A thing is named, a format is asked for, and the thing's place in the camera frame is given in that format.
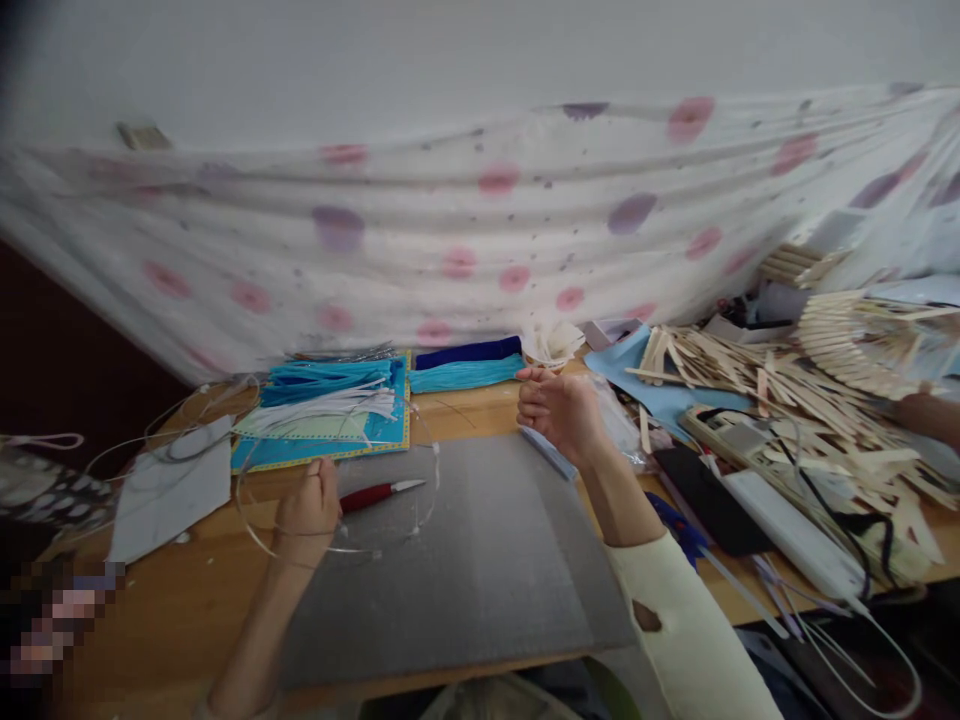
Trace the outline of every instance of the white cloth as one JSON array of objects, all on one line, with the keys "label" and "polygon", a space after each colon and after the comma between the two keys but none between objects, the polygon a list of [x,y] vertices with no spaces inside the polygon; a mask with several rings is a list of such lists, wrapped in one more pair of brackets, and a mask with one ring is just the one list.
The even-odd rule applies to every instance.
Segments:
[{"label": "white cloth", "polygon": [[960,89],[586,103],[406,145],[7,147],[5,237],[194,383],[285,351],[701,317],[865,216],[834,288],[960,269]]}]

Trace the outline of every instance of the turquoise fringe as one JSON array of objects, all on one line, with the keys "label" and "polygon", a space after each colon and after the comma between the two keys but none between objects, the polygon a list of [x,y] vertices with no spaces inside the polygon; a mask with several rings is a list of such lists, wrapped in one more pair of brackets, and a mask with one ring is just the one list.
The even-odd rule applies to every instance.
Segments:
[{"label": "turquoise fringe", "polygon": [[502,360],[447,363],[410,373],[410,390],[415,393],[468,390],[512,380],[523,370],[523,358],[511,355]]}]

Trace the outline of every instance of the hand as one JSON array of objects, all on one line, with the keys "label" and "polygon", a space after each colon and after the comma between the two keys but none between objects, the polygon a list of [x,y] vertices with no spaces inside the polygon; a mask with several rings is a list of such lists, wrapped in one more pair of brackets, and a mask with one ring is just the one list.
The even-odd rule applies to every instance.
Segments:
[{"label": "hand", "polygon": [[907,430],[944,442],[960,454],[960,403],[921,391],[897,402],[893,414]]},{"label": "hand", "polygon": [[517,373],[520,387],[517,422],[547,438],[577,469],[598,452],[615,450],[600,417],[597,396],[583,378],[556,376],[543,368]]},{"label": "hand", "polygon": [[329,458],[314,460],[296,492],[277,507],[273,551],[285,565],[317,567],[342,515],[336,466]]}]

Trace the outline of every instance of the wrist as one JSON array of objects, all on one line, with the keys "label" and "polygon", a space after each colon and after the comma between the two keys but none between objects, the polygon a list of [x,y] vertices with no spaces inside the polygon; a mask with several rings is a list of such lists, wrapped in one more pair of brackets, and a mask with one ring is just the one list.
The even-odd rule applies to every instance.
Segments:
[{"label": "wrist", "polygon": [[258,599],[271,605],[296,607],[312,578],[311,570],[273,558],[264,573]]},{"label": "wrist", "polygon": [[584,448],[577,470],[580,471],[581,475],[596,474],[600,468],[610,467],[611,464],[617,464],[621,461],[626,462],[626,458],[613,444],[613,441],[604,436]]}]

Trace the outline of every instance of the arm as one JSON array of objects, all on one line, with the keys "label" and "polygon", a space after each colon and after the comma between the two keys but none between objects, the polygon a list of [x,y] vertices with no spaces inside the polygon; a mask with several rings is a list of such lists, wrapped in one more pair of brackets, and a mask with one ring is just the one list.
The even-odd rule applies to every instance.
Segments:
[{"label": "arm", "polygon": [[580,471],[672,715],[780,718],[723,611],[607,437],[593,390],[546,370],[517,377],[526,381],[517,422],[545,435]]},{"label": "arm", "polygon": [[196,718],[276,716],[283,639],[313,577],[311,568],[320,564],[330,546],[339,515],[333,462],[314,461],[298,491],[277,508],[273,542],[277,557],[270,559],[240,638]]}]

